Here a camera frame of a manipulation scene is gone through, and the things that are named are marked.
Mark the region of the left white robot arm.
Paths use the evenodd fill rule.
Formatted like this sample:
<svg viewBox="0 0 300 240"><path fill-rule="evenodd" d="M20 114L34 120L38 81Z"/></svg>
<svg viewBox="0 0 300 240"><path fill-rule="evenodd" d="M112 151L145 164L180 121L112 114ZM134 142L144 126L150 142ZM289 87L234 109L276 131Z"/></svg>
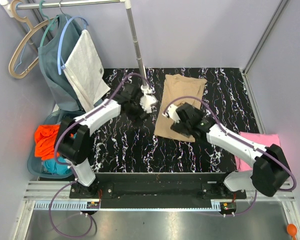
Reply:
<svg viewBox="0 0 300 240"><path fill-rule="evenodd" d="M132 83L126 83L123 90L115 91L110 98L89 112L75 118L64 118L59 127L54 145L54 153L65 159L65 165L71 169L75 179L81 184L80 192L87 198L98 193L94 183L88 155L91 136L110 120L125 114L136 124L143 123L157 103L154 95Z"/></svg>

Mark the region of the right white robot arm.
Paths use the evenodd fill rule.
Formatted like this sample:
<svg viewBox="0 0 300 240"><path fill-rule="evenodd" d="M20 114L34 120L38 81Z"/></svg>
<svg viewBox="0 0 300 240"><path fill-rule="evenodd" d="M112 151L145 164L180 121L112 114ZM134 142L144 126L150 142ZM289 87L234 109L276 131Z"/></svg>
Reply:
<svg viewBox="0 0 300 240"><path fill-rule="evenodd" d="M204 117L201 110L188 103L171 104L164 116L173 120L170 128L174 132L221 147L250 166L250 170L229 173L217 185L218 195L222 198L229 198L239 190L256 190L273 197L290 176L284 152L276 144L265 146L252 142L212 117Z"/></svg>

